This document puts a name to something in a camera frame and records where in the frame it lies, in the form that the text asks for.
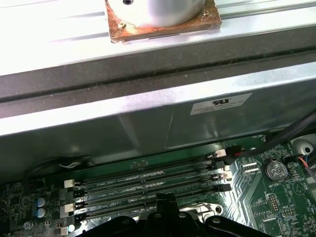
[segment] chip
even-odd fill
[[[11,205],[20,204],[20,198],[19,198],[19,197],[13,197],[13,198],[11,198],[10,204],[11,204]]]
[[[60,229],[54,229],[54,235],[59,235],[60,234]]]

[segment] copper plate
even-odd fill
[[[107,0],[105,0],[105,5],[108,14],[109,34],[113,43],[219,28],[222,24],[214,0],[206,0],[201,13],[191,20],[170,28],[145,28],[135,26],[118,18],[110,8]]]

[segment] mounting screw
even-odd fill
[[[215,211],[216,211],[217,213],[221,213],[221,212],[222,212],[222,208],[221,208],[220,206],[217,206],[217,207],[215,208]]]
[[[183,212],[180,212],[178,216],[180,218],[186,218],[187,217],[186,213],[183,213]]]
[[[123,29],[126,27],[126,23],[125,22],[120,22],[118,25],[119,28]]]
[[[125,5],[131,5],[134,2],[134,0],[123,0],[123,3]]]
[[[215,218],[212,219],[212,222],[214,224],[219,224],[219,223],[221,223],[221,220],[215,217]]]

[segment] motherboard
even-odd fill
[[[315,237],[316,201],[290,143],[231,165],[228,150],[256,149],[264,135],[0,187],[0,236],[75,237],[118,216],[156,208],[157,193],[174,193],[180,208],[211,203],[222,215],[273,237]]]

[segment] white sticker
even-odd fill
[[[244,102],[252,95],[252,93],[237,95],[217,100],[211,100],[201,103],[196,103],[193,105],[191,110],[191,115],[198,115],[202,113],[207,113],[215,110],[223,110],[232,107],[241,106]]]

